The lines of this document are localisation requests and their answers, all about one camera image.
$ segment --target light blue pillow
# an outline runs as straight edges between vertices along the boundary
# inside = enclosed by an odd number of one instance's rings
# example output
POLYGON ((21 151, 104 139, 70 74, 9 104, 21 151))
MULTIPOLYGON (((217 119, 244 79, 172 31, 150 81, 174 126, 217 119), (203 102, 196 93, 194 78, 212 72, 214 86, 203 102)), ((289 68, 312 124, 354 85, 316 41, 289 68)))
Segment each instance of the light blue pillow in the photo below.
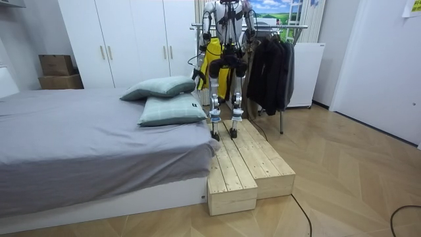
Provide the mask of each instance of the light blue pillow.
POLYGON ((190 93, 195 87, 195 81, 187 76, 155 78, 132 86, 120 99, 134 101, 148 96, 174 97, 182 92, 190 93))
POLYGON ((206 119, 200 102, 191 93, 172 98, 148 97, 140 116, 140 126, 187 124, 206 119))

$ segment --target clothing rack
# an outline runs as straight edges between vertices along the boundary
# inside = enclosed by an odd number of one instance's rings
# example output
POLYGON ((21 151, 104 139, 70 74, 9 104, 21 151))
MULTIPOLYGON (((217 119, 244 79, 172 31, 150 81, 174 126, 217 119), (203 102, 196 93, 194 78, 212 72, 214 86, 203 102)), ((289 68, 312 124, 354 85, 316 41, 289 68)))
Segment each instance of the clothing rack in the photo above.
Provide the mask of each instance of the clothing rack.
MULTIPOLYGON (((200 30, 202 28, 202 24, 199 23, 191 23, 190 30, 195 30, 196 33, 196 42, 197 42, 197 52, 199 53, 199 39, 200 39, 200 30)), ((267 24, 255 24, 255 28, 258 32, 277 32, 280 29, 296 29, 296 33, 294 34, 293 45, 297 44, 298 39, 300 38, 301 32, 304 29, 309 28, 308 26, 294 26, 294 25, 267 25, 267 24)), ((246 31, 247 25, 242 25, 242 31, 246 31)), ((211 24, 210 30, 216 30, 216 26, 211 24)), ((280 113, 280 134, 284 134, 284 112, 281 111, 280 113)))

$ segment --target wooden step platform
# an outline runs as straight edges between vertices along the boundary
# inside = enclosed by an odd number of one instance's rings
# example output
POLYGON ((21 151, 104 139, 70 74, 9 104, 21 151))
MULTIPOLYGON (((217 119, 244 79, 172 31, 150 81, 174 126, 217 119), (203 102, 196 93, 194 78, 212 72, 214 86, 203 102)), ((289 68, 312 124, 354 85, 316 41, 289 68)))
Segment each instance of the wooden step platform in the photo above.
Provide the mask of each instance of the wooden step platform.
MULTIPOLYGON (((230 120, 225 120, 224 124, 226 130, 232 127, 230 120)), ((237 124, 237 138, 231 141, 257 183, 257 199, 292 193, 295 172, 248 120, 237 124)))
POLYGON ((222 123, 218 124, 218 131, 221 149, 212 159, 208 176, 209 214, 254 209, 257 199, 255 179, 222 123))

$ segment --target white bed frame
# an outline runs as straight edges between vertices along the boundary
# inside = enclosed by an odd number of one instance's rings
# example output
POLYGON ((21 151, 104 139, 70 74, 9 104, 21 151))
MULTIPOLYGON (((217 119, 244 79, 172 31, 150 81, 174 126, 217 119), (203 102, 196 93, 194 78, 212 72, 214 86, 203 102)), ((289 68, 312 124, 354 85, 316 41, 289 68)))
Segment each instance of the white bed frame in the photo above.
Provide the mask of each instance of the white bed frame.
POLYGON ((0 234, 119 217, 207 201, 207 177, 146 188, 109 199, 0 219, 0 234))

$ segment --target white door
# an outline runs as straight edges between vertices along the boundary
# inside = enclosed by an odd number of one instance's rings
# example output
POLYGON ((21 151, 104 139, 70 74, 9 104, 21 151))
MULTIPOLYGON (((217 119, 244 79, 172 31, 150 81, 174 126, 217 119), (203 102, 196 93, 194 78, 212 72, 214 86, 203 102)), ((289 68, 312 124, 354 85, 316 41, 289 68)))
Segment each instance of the white door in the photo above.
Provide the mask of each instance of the white door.
POLYGON ((194 0, 164 0, 164 12, 171 76, 190 76, 193 67, 187 61, 196 56, 195 33, 189 29, 195 22, 194 0))
POLYGON ((116 88, 141 81, 143 69, 137 53, 130 0, 95 0, 105 47, 116 88))
POLYGON ((141 79, 170 76, 162 0, 131 0, 141 79))
POLYGON ((113 88, 103 33, 94 0, 59 0, 85 88, 113 88))

